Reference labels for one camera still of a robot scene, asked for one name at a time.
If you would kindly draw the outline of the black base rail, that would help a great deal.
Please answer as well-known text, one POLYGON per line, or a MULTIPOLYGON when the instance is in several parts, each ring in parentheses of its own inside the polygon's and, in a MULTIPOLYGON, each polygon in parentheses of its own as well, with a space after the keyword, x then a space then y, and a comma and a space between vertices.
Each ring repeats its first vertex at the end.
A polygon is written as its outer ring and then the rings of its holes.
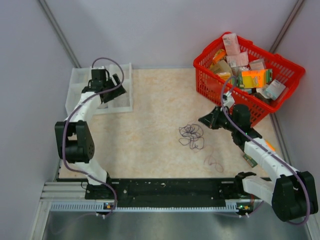
POLYGON ((233 178, 108 178, 105 185, 87 185, 87 200, 117 200, 123 208, 224 207, 227 200, 252 204, 256 197, 242 195, 233 178))

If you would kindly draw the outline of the pink box upright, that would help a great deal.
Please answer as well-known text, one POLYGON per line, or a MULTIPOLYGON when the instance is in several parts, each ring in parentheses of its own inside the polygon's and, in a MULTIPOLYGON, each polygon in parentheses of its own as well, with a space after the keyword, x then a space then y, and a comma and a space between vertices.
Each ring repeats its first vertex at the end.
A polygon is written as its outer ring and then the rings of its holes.
POLYGON ((241 53, 238 36, 236 33, 228 33, 222 36, 224 48, 228 56, 235 56, 241 53))

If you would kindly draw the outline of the orange green box on table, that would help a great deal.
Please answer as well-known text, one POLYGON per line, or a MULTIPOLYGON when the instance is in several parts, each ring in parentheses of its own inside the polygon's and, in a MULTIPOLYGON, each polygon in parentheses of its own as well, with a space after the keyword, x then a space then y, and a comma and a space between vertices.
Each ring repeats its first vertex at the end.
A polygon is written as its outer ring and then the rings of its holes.
POLYGON ((253 141, 247 141, 244 144, 244 153, 252 157, 265 170, 272 167, 273 160, 271 154, 274 154, 272 148, 263 138, 254 138, 253 141))

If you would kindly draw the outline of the tan cardboard box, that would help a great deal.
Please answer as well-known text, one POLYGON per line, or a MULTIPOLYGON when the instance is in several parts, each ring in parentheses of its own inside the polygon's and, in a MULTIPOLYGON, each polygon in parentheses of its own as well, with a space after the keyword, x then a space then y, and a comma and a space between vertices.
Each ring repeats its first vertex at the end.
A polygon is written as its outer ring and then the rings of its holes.
POLYGON ((221 60, 216 64, 211 64, 209 70, 224 81, 228 80, 233 75, 231 67, 225 60, 221 60))

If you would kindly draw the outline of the pink box flat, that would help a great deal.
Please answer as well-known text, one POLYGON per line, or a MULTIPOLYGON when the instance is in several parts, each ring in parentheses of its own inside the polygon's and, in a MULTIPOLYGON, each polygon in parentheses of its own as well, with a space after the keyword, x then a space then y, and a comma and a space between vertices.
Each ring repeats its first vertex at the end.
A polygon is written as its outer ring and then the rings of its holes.
POLYGON ((227 55, 226 62, 231 68, 247 66, 249 64, 248 52, 244 51, 237 55, 227 55))

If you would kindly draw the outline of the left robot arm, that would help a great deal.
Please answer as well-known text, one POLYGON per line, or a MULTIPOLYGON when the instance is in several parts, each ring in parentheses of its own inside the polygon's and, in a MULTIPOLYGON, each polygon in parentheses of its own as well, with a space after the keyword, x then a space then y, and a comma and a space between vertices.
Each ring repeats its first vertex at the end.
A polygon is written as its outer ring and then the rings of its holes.
POLYGON ((85 175, 105 199, 113 194, 114 187, 107 182, 108 173, 94 159, 95 144, 88 123, 101 105, 126 93, 124 78, 116 73, 111 75, 104 67, 92 68, 91 79, 81 91, 74 110, 54 126, 58 155, 65 167, 85 175))

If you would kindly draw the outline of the pale blue box in basket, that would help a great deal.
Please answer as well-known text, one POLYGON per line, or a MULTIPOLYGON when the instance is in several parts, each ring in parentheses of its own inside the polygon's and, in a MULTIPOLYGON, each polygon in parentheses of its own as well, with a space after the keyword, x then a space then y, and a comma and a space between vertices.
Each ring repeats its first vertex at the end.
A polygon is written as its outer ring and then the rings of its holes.
POLYGON ((264 90, 264 94, 271 100, 275 101, 286 89, 286 86, 278 80, 273 80, 264 90))

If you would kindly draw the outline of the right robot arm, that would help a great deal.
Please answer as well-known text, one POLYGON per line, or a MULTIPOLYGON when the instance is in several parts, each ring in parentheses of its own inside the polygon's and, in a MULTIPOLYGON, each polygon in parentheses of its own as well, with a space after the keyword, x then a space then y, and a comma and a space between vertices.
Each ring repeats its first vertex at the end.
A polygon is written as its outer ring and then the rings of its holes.
POLYGON ((237 104, 231 114, 216 106, 198 121, 210 129, 223 128, 231 132, 233 142, 264 169, 269 181, 253 172, 241 172, 235 177, 233 192, 239 198, 252 194, 268 203, 283 222, 298 218, 308 221, 318 213, 318 199, 313 175, 301 172, 282 160, 251 126, 251 114, 246 105, 237 104))

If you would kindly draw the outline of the orange yellow box in basket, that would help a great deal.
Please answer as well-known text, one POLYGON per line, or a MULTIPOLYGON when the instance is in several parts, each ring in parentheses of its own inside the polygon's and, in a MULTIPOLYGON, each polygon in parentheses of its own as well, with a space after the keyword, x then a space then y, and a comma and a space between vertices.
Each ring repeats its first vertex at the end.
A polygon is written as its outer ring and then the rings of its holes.
POLYGON ((272 69, 247 70, 238 75, 237 86, 240 89, 262 88, 273 80, 272 69))

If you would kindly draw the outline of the white compartment tray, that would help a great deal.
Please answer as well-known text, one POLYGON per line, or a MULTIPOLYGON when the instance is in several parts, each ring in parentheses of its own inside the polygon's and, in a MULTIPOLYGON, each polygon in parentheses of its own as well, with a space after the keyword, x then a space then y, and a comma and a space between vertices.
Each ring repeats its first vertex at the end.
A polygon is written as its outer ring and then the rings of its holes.
MULTIPOLYGON (((124 82, 122 84, 126 93, 115 99, 105 103, 96 109, 95 115, 103 114, 113 114, 113 113, 126 113, 133 111, 133 69, 132 64, 122 64, 121 68, 123 72, 120 71, 118 66, 115 64, 110 64, 105 67, 111 75, 116 74, 121 79, 124 75, 124 82)), ((69 115, 77 103, 80 101, 81 91, 88 84, 89 80, 92 78, 91 68, 73 68, 71 71, 71 76, 69 80, 68 93, 65 102, 65 109, 69 115)))

